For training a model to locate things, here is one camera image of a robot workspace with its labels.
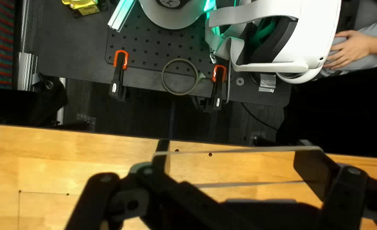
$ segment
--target pegboard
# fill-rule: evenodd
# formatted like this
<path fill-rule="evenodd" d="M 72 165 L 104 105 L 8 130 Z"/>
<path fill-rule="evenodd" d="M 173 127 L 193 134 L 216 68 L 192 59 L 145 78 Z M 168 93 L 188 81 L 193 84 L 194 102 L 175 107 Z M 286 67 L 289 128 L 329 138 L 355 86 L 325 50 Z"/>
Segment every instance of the pegboard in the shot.
<path fill-rule="evenodd" d="M 182 58 L 191 58 L 196 65 L 199 65 L 198 58 L 201 58 L 205 67 L 198 68 L 201 68 L 201 72 L 205 72 L 205 74 L 210 73 L 211 64 L 207 63 L 210 60 L 208 47 L 202 40 L 203 19 L 197 21 L 194 24 L 197 27 L 196 29 L 193 29 L 193 27 L 183 31 L 161 29 L 146 18 L 138 4 L 139 3 L 137 3 L 134 13 L 130 15 L 130 19 L 133 21 L 129 22 L 133 23 L 128 23 L 127 28 L 121 33 L 116 33 L 107 28 L 107 22 L 113 14 L 110 12 L 83 17 L 79 19 L 73 18 L 72 12 L 68 12 L 60 1 L 42 1 L 42 8 L 38 12 L 42 19 L 38 19 L 40 24 L 37 28 L 40 32 L 38 47 L 41 49 L 36 50 L 38 54 L 38 72 L 45 75 L 63 75 L 69 79 L 107 84 L 113 81 L 114 73 L 111 67 L 113 61 L 109 56 L 114 54 L 114 50 L 121 49 L 124 46 L 124 49 L 130 52 L 130 61 L 134 60 L 134 63 L 129 64 L 132 68 L 127 70 L 127 78 L 124 78 L 127 87 L 164 91 L 159 72 L 162 69 L 162 64 L 169 61 L 171 56 L 178 55 Z M 217 0 L 217 4 L 224 6 L 221 5 L 224 4 L 224 0 Z M 233 0 L 228 1 L 225 6 L 228 5 L 233 5 Z M 139 27 L 138 29 L 134 28 L 138 31 L 137 36 L 129 33 L 128 29 L 130 26 Z M 156 33 L 151 33 L 152 29 L 161 29 L 161 36 L 157 31 L 155 31 Z M 201 37 L 188 40 L 192 35 Z M 137 37 L 138 41 L 129 41 L 128 37 Z M 161 50 L 164 47 L 152 49 L 148 45 L 145 45 L 147 38 L 150 40 L 148 42 L 156 41 L 159 38 L 160 42 L 176 40 L 183 45 L 183 47 L 185 47 L 184 44 L 187 44 L 196 51 L 189 54 L 183 54 L 179 51 L 176 52 L 173 49 L 168 49 L 166 44 L 162 44 L 166 45 L 165 50 Z M 153 55 L 145 55 L 145 47 L 147 47 L 147 52 L 150 51 L 150 54 Z M 175 81 L 182 79 L 183 77 L 183 74 L 179 74 L 178 77 L 175 75 Z M 260 86 L 257 81 L 254 81 L 249 73 L 231 72 L 230 101 L 270 106 L 285 106 L 289 104 L 291 90 L 290 84 L 277 81 L 277 88 L 275 93 L 258 92 L 258 87 Z M 212 83 L 210 81 L 201 81 L 192 96 L 207 97 L 211 91 Z"/>
<path fill-rule="evenodd" d="M 205 15 L 192 26 L 170 31 L 152 23 L 136 3 L 121 32 L 110 29 L 106 45 L 106 61 L 113 63 L 116 50 L 129 52 L 129 67 L 161 72 L 168 61 L 183 58 L 192 61 L 206 75 L 211 75 L 214 64 L 210 60 L 210 49 L 205 42 Z M 192 68 L 187 64 L 173 64 L 170 73 L 192 75 Z"/>

